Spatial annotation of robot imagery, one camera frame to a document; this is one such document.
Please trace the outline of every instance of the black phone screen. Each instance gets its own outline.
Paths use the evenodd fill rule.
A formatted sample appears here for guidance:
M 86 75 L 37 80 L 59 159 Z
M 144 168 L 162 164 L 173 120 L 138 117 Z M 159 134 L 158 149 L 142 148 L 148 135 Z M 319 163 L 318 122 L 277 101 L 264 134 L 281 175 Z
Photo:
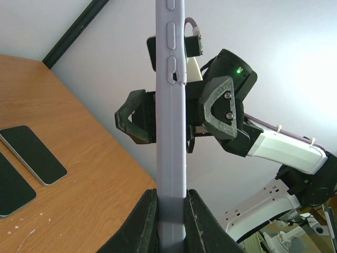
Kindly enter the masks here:
M 6 217 L 36 197 L 34 189 L 0 153 L 0 217 Z
M 44 186 L 67 175 L 67 170 L 29 127 L 2 129 L 0 138 Z

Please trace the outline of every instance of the green led light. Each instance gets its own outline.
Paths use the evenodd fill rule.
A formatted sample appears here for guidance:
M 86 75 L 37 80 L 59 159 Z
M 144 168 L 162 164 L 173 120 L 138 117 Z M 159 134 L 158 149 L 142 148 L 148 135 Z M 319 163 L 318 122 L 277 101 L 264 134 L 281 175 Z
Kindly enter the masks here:
M 241 74 L 242 71 L 243 71 L 243 68 L 242 68 L 242 67 L 239 67 L 239 68 L 236 70 L 237 74 Z

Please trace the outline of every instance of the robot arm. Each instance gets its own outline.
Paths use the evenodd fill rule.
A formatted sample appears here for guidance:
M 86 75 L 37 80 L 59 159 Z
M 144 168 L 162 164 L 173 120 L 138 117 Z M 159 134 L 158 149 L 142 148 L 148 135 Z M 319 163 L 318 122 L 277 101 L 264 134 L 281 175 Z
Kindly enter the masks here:
M 155 59 L 150 44 L 149 53 Z M 313 141 L 274 131 L 244 114 L 243 100 L 257 80 L 248 64 L 221 50 L 202 69 L 207 69 L 203 80 L 186 85 L 187 152 L 192 153 L 196 137 L 214 136 L 226 152 L 282 164 L 267 186 L 220 217 L 234 240 L 244 239 L 289 210 L 319 206 L 333 196 L 337 184 L 334 155 Z M 116 127 L 137 144 L 156 142 L 155 98 L 155 92 L 133 91 L 115 113 Z

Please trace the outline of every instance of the white wall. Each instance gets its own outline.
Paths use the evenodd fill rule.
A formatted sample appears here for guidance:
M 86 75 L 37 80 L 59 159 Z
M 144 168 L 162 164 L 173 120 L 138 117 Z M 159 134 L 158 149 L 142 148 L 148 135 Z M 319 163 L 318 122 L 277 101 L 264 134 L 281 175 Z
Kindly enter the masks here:
M 337 3 L 335 1 L 186 1 L 201 28 L 206 63 L 222 48 L 257 72 L 245 110 L 315 137 L 337 154 Z M 115 111 L 132 90 L 155 89 L 146 39 L 155 33 L 154 0 L 110 1 L 52 69 L 122 146 L 155 177 L 155 145 L 136 145 L 116 130 Z M 188 155 L 188 187 L 214 214 L 263 187 L 279 164 L 224 152 L 199 138 Z
M 91 0 L 1 0 L 0 54 L 42 60 Z

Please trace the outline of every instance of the screw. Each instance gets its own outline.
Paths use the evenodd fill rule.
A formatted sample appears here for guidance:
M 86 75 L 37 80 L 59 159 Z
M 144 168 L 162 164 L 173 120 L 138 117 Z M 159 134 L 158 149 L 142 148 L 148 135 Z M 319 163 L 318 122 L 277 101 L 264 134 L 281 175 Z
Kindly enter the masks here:
M 233 119 L 233 114 L 232 113 L 226 113 L 226 118 L 229 119 L 229 120 L 232 120 Z
M 226 92 L 226 93 L 224 94 L 224 97 L 225 97 L 225 99 L 231 99 L 232 94 L 229 93 L 229 92 Z
M 316 231 L 317 231 L 317 233 L 323 233 L 323 228 L 317 227 L 317 228 L 316 228 Z

